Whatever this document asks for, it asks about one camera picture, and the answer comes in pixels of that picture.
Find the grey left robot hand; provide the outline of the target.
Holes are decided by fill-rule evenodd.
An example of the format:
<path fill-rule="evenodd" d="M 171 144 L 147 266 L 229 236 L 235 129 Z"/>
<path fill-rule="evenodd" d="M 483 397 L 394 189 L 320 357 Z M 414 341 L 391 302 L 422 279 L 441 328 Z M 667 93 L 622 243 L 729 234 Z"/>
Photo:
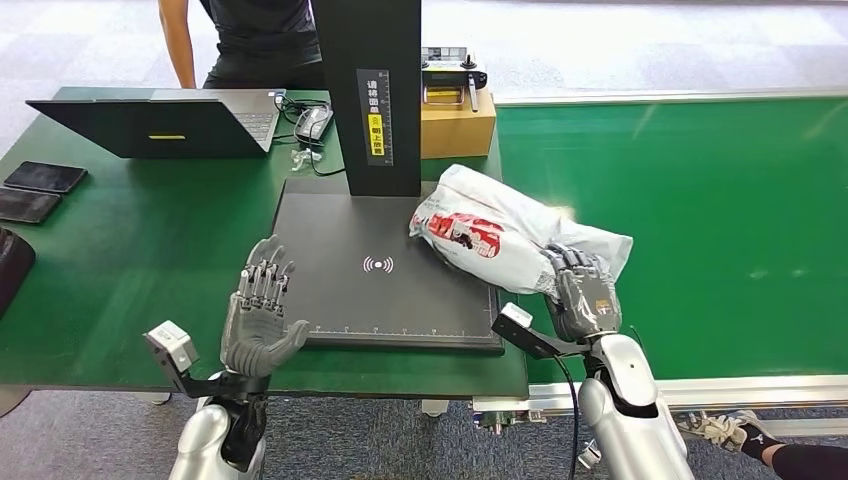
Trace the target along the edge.
<path fill-rule="evenodd" d="M 220 360 L 231 372 L 267 377 L 297 353 L 310 322 L 285 317 L 285 295 L 294 263 L 275 234 L 257 242 L 230 295 L 221 339 Z"/>

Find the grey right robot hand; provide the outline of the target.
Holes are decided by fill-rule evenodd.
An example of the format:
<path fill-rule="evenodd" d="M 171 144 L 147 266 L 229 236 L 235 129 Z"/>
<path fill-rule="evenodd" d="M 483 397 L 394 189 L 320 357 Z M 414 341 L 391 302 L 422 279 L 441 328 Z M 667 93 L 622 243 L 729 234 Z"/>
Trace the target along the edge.
<path fill-rule="evenodd" d="M 554 273 L 557 296 L 546 304 L 557 336 L 573 343 L 616 333 L 622 311 L 615 280 L 601 258 L 561 243 L 547 245 L 542 254 Z"/>

